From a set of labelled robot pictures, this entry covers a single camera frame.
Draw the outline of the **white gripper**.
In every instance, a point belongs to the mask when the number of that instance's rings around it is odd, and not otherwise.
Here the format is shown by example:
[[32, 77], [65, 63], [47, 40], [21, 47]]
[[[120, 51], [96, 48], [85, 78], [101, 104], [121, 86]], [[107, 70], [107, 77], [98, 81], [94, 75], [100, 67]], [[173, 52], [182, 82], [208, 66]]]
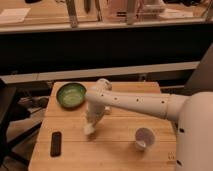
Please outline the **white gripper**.
[[95, 126], [105, 115], [105, 106], [88, 103], [86, 109], [86, 120], [91, 126]]

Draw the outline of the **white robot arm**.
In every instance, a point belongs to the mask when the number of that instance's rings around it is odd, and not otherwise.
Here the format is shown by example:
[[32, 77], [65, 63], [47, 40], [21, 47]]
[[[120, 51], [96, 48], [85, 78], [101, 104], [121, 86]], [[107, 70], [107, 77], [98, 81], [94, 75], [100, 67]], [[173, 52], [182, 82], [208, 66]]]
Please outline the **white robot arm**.
[[116, 92], [107, 79], [99, 79], [87, 89], [85, 99], [86, 135], [95, 132], [107, 106], [166, 119], [178, 124], [175, 171], [213, 171], [213, 92]]

